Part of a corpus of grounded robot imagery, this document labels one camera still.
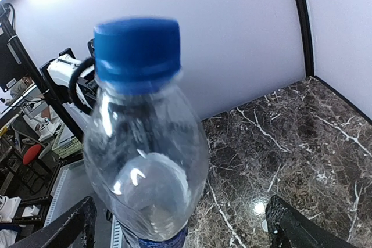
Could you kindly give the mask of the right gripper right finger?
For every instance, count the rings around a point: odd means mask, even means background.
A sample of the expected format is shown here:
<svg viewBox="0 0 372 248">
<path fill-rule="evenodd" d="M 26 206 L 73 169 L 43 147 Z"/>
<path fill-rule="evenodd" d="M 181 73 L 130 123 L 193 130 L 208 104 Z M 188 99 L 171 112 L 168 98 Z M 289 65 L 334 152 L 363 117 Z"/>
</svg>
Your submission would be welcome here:
<svg viewBox="0 0 372 248">
<path fill-rule="evenodd" d="M 266 221 L 271 247 L 353 247 L 317 226 L 277 195 L 272 196 L 266 206 Z"/>
</svg>

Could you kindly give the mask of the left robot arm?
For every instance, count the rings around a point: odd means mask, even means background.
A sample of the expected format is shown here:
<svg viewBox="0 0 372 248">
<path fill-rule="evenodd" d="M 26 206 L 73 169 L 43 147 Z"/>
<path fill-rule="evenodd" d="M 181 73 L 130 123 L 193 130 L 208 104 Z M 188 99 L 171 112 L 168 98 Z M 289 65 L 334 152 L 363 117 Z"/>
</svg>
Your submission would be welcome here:
<svg viewBox="0 0 372 248">
<path fill-rule="evenodd" d="M 98 84 L 94 64 L 81 67 L 82 64 L 72 49 L 66 48 L 58 57 L 43 64 L 40 71 L 59 103 L 67 103 L 78 114 L 89 115 L 96 102 Z"/>
</svg>

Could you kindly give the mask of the blue label water bottle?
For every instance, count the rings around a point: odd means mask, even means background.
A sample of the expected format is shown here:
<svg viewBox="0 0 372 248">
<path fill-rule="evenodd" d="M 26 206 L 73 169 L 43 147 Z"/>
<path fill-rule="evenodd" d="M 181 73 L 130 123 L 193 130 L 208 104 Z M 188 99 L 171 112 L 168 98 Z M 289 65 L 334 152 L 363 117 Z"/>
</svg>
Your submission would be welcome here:
<svg viewBox="0 0 372 248">
<path fill-rule="evenodd" d="M 131 247 L 183 247 L 209 148 L 182 93 L 175 20 L 132 18 L 94 30 L 98 91 L 84 133 L 93 189 Z"/>
</svg>

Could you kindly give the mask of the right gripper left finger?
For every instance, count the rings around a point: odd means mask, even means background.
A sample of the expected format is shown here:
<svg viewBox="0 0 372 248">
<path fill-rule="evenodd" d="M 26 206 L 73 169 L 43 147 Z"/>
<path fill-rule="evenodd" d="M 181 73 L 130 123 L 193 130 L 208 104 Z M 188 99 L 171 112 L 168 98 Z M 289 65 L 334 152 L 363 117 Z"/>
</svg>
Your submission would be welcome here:
<svg viewBox="0 0 372 248">
<path fill-rule="evenodd" d="M 82 247 L 94 247 L 95 222 L 94 199 L 86 196 L 49 225 L 11 247 L 69 247 L 78 236 Z"/>
</svg>

